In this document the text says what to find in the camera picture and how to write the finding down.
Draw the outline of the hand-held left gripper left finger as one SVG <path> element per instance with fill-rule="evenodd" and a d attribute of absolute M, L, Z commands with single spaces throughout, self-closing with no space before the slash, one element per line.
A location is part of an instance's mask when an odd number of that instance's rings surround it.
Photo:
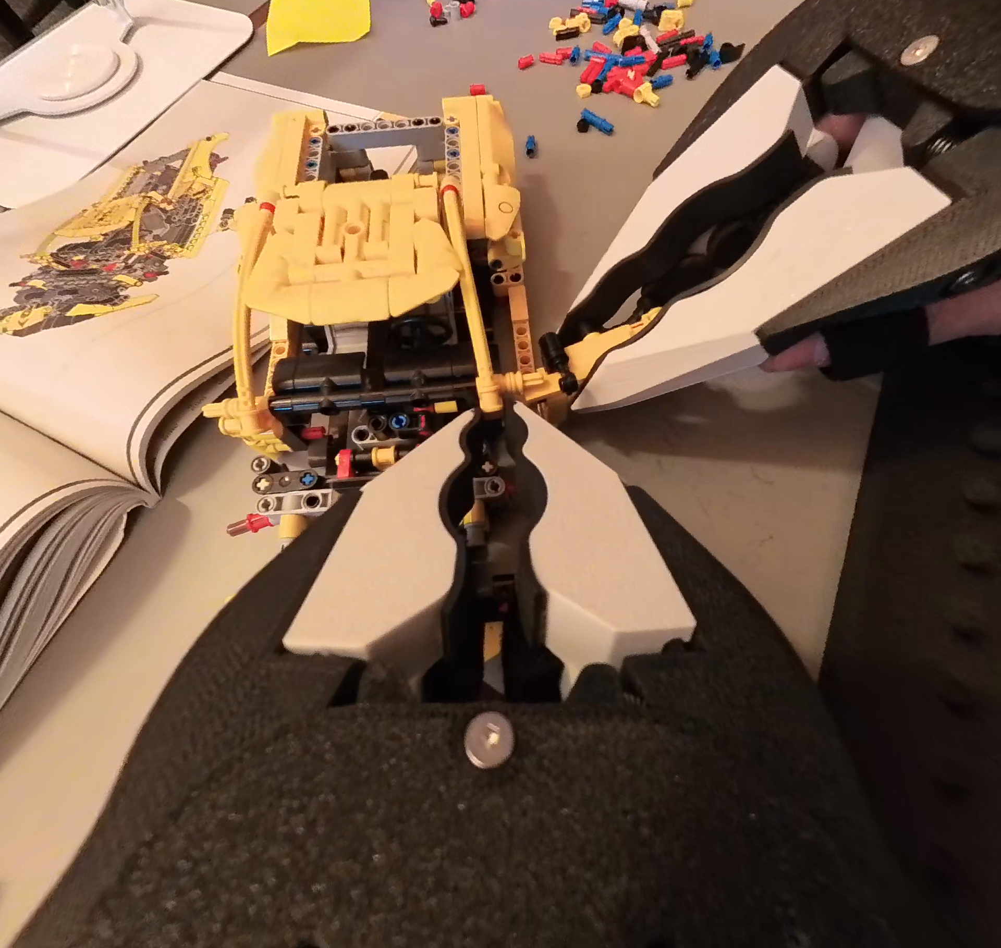
<path fill-rule="evenodd" d="M 442 501 L 478 419 L 458 415 L 365 486 L 285 632 L 285 651 L 376 664 L 421 698 L 444 654 L 442 613 L 456 580 L 457 538 Z"/>

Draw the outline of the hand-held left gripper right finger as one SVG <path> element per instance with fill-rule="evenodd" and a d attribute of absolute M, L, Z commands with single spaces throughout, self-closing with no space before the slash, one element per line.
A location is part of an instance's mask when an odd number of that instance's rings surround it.
<path fill-rule="evenodd" d="M 691 641 L 694 615 L 619 475 L 525 405 L 512 407 L 508 430 L 542 478 L 528 558 L 560 695 L 589 666 L 619 670 L 625 658 Z"/>

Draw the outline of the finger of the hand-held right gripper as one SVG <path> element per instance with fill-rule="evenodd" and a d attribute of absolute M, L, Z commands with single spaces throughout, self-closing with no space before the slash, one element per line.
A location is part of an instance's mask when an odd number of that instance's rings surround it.
<path fill-rule="evenodd" d="M 719 282 L 670 304 L 606 354 L 571 410 L 607 411 L 762 364 L 759 327 L 949 204 L 906 166 L 818 179 Z"/>
<path fill-rule="evenodd" d="M 705 282 L 689 249 L 707 231 L 755 216 L 814 172 L 814 129 L 802 82 L 771 67 L 661 170 L 619 229 L 560 326 L 563 340 L 604 328 L 634 294 L 661 307 Z"/>

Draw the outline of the yellow brick car model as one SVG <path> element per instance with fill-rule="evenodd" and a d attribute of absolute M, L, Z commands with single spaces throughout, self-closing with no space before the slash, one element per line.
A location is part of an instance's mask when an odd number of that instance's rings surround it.
<path fill-rule="evenodd" d="M 336 124 L 274 116 L 241 242 L 235 394 L 203 409 L 255 451 L 253 511 L 231 537 L 297 537 L 456 416 L 542 416 L 582 391 L 602 354 L 657 316 L 533 341 L 516 148 L 477 84 L 439 116 Z"/>

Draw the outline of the person's right hand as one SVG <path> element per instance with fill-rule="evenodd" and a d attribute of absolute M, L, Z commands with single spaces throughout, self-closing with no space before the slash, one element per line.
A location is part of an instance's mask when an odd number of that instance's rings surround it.
<path fill-rule="evenodd" d="M 1000 281 L 884 315 L 815 331 L 759 366 L 768 374 L 817 371 L 834 381 L 860 379 L 912 364 L 927 350 L 1000 334 Z"/>

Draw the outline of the scattered coloured brick pieces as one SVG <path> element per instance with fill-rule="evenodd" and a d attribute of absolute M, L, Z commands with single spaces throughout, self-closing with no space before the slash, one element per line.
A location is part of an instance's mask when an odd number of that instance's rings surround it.
<path fill-rule="evenodd" d="M 443 99 L 444 165 L 456 176 L 478 162 L 507 165 L 521 136 L 526 158 L 546 147 L 569 145 L 570 131 L 613 137 L 604 97 L 620 96 L 642 109 L 661 104 L 676 81 L 695 79 L 705 68 L 736 63 L 744 44 L 719 43 L 710 33 L 686 27 L 694 0 L 648 5 L 645 0 L 583 0 L 554 16 L 541 36 L 544 7 L 526 0 L 426 0 L 433 28 L 464 27 L 434 66 L 456 73 L 466 94 Z"/>

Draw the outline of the open instruction booklet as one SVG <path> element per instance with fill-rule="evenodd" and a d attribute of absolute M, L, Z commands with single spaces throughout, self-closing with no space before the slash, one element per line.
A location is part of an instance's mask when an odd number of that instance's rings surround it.
<path fill-rule="evenodd" d="M 273 117 L 304 107 L 364 128 L 401 118 L 219 75 L 92 174 L 2 213 L 2 705 L 229 384 L 229 220 Z"/>

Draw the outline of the yellow paper sheet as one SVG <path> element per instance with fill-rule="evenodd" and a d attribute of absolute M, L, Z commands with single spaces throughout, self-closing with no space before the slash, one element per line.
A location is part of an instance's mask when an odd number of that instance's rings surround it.
<path fill-rule="evenodd" d="M 267 54 L 281 54 L 300 43 L 358 41 L 370 28 L 370 0 L 271 0 Z"/>

